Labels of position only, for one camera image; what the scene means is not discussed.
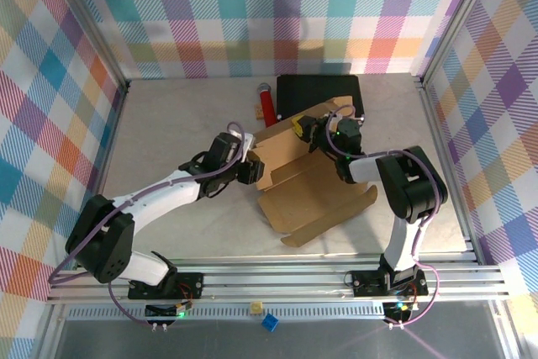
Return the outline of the perforated metal strip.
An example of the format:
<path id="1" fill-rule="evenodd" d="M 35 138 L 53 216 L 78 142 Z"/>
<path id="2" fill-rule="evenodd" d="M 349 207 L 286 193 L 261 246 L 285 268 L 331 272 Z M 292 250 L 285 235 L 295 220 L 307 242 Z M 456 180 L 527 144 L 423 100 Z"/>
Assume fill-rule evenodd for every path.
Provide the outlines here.
<path id="1" fill-rule="evenodd" d="M 154 316 L 144 304 L 127 308 L 135 318 L 150 318 Z M 411 306 L 403 303 L 379 302 L 344 302 L 344 303 L 314 303 L 314 304 L 263 304 L 261 315 L 250 315 L 250 304 L 194 304 L 184 314 L 172 311 L 168 319 L 232 319 L 255 320 L 263 319 L 266 314 L 272 314 L 281 321 L 317 320 L 317 319 L 383 319 L 390 314 L 396 314 L 402 321 L 407 314 L 418 311 L 418 304 Z M 67 312 L 68 319 L 121 319 L 123 313 L 113 304 L 86 304 L 71 306 Z"/>

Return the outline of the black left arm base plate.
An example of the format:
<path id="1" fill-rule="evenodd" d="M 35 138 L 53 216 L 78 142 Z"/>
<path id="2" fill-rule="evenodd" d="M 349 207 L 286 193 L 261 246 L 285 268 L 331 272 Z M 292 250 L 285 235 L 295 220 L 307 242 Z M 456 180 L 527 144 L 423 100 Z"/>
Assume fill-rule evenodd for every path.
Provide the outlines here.
<path id="1" fill-rule="evenodd" d="M 128 299 L 200 299 L 202 291 L 203 274 L 201 272 L 168 272 L 155 286 L 141 281 L 130 281 Z"/>

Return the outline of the aluminium side rail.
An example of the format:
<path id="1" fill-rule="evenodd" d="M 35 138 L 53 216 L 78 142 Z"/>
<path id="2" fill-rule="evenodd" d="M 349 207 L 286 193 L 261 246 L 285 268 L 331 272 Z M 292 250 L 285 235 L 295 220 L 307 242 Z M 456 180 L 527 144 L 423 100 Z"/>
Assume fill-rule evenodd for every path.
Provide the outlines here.
<path id="1" fill-rule="evenodd" d="M 477 264 L 483 265 L 483 253 L 479 243 L 477 242 L 477 237 L 472 227 L 472 222 L 468 213 L 468 209 L 464 202 L 464 198 L 459 188 L 459 184 L 457 182 L 455 167 L 451 160 L 449 148 L 444 139 L 443 131 L 435 111 L 434 103 L 431 99 L 430 94 L 427 91 L 426 86 L 420 80 L 420 78 L 417 76 L 412 76 L 412 78 L 415 88 L 419 93 L 419 98 L 422 103 L 423 110 L 425 111 L 425 117 L 430 128 L 430 133 L 435 144 L 435 150 L 440 161 L 440 167 L 445 178 L 449 195 L 451 197 L 452 206 L 455 210 L 458 223 L 462 230 L 463 238 L 466 243 L 471 246 Z"/>
<path id="2" fill-rule="evenodd" d="M 122 203 L 106 198 L 100 192 L 106 181 L 113 145 L 129 85 L 122 86 L 114 97 L 108 119 L 110 129 L 105 131 L 103 152 L 98 152 L 102 167 L 97 174 L 95 194 L 85 203 L 82 212 L 66 242 L 66 252 L 73 254 L 76 263 L 100 283 L 110 282 L 127 267 L 132 251 L 135 222 Z"/>

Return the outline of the black flat case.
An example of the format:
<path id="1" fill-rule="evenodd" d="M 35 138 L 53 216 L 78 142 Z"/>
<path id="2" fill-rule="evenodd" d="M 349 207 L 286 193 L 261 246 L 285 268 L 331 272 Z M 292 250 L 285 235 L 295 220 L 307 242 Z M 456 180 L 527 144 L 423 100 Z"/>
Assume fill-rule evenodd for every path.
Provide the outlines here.
<path id="1" fill-rule="evenodd" d="M 356 117 L 364 119 L 358 76 L 281 75 L 277 77 L 277 117 L 288 119 L 331 98 L 344 96 L 352 97 Z"/>

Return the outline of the brown cardboard box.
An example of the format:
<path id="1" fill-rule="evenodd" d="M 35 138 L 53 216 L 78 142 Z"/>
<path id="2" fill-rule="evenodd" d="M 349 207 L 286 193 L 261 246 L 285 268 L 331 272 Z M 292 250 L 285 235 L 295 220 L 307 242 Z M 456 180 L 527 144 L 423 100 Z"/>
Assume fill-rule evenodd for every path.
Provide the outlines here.
<path id="1" fill-rule="evenodd" d="M 281 242 L 301 247 L 327 230 L 360 215 L 377 200 L 377 187 L 340 180 L 335 164 L 321 151 L 309 152 L 291 118 L 255 134 L 248 156 L 264 163 L 257 199 Z"/>

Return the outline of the red cylinder with grey cap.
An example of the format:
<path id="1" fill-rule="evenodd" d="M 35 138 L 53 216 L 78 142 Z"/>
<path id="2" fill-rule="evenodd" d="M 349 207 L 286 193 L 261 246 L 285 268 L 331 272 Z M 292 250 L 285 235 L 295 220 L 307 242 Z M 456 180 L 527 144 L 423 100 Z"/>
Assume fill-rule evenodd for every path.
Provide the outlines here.
<path id="1" fill-rule="evenodd" d="M 272 99 L 272 88 L 268 83 L 261 83 L 257 91 L 261 100 L 261 111 L 266 127 L 273 126 L 277 123 L 277 114 Z"/>

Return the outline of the aluminium front rail frame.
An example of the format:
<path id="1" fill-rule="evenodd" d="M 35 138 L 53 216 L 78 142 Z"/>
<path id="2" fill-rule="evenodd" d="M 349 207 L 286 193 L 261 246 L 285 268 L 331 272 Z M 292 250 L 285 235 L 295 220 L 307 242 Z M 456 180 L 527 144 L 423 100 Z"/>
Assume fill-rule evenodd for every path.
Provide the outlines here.
<path id="1" fill-rule="evenodd" d="M 479 264 L 473 251 L 425 253 L 422 263 L 429 291 L 440 301 L 503 299 L 509 285 L 497 266 Z M 313 303 L 351 301 L 344 276 L 351 270 L 375 270 L 373 254 L 315 254 L 180 259 L 182 272 L 204 275 L 204 303 Z"/>

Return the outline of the aluminium frame post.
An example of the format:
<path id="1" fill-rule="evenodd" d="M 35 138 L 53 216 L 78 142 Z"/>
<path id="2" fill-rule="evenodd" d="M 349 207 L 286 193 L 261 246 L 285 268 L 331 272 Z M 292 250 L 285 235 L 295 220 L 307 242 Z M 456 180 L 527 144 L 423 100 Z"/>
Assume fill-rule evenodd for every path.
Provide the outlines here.
<path id="1" fill-rule="evenodd" d="M 410 72 L 427 88 L 477 0 L 440 0 Z"/>
<path id="2" fill-rule="evenodd" d="M 101 34 L 95 19 L 93 18 L 85 0 L 66 0 L 73 10 L 73 14 L 80 23 L 82 29 L 87 34 L 96 52 L 102 58 L 103 64 L 108 68 L 112 77 L 117 81 L 120 88 L 126 93 L 129 90 L 130 81 L 121 71 L 112 50 L 108 46 L 104 36 Z"/>

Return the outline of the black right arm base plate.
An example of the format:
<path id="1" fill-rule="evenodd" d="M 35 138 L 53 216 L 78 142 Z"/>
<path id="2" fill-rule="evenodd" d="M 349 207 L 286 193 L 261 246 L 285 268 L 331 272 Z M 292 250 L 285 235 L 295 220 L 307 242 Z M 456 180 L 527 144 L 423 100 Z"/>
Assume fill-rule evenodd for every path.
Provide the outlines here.
<path id="1" fill-rule="evenodd" d="M 401 272 L 382 268 L 369 271 L 348 271 L 344 285 L 358 297 L 415 297 L 429 294 L 425 273 L 418 267 Z"/>

